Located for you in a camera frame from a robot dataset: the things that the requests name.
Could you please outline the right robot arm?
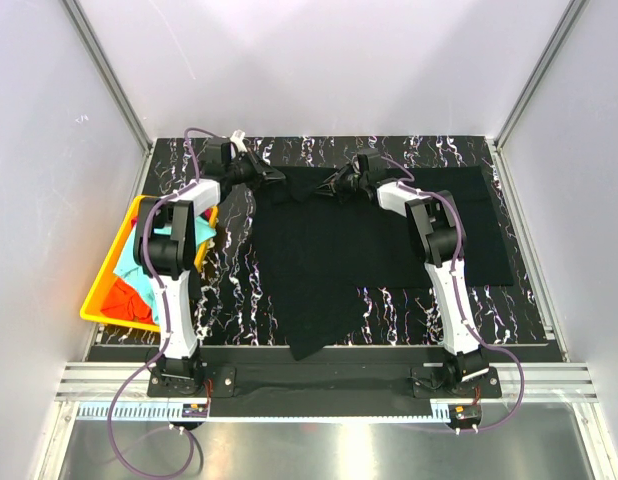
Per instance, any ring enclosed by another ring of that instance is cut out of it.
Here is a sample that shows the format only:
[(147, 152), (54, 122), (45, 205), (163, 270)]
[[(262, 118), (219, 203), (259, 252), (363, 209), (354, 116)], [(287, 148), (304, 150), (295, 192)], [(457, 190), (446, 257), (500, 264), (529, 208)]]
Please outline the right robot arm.
[(315, 193), (341, 201), (364, 193), (379, 208), (407, 219), (412, 250), (432, 283), (446, 352), (442, 367), (430, 380), (415, 378), (413, 383), (430, 392), (444, 389), (461, 397), (472, 391), (478, 396), (489, 363), (471, 318), (465, 283), (466, 234), (451, 193), (418, 188), (405, 166), (376, 149), (358, 152)]

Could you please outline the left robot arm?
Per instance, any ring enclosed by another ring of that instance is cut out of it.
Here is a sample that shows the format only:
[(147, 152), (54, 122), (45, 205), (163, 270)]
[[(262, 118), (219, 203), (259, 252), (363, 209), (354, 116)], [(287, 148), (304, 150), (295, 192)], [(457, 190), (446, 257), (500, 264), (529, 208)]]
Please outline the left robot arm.
[(206, 143), (206, 171), (193, 159), (195, 178), (163, 197), (139, 203), (133, 257), (151, 285), (158, 315), (158, 353), (147, 361), (149, 394), (196, 396), (209, 391), (194, 332), (190, 283), (200, 277), (195, 220), (220, 205), (236, 185), (279, 182), (285, 176), (262, 160), (236, 130)]

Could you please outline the black t shirt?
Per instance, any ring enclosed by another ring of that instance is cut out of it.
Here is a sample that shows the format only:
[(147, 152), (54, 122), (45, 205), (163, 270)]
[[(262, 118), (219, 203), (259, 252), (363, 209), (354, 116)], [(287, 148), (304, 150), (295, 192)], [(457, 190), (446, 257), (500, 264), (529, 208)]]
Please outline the black t shirt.
[[(280, 170), (284, 183), (253, 193), (251, 239), (278, 330), (292, 357), (303, 360), (362, 329), (365, 291), (417, 294), (431, 281), (412, 250), (405, 217), (362, 196), (339, 201), (315, 194), (332, 168)], [(419, 168), (413, 174), (417, 187), (453, 196), (467, 236), (467, 285), (512, 285), (482, 170)]]

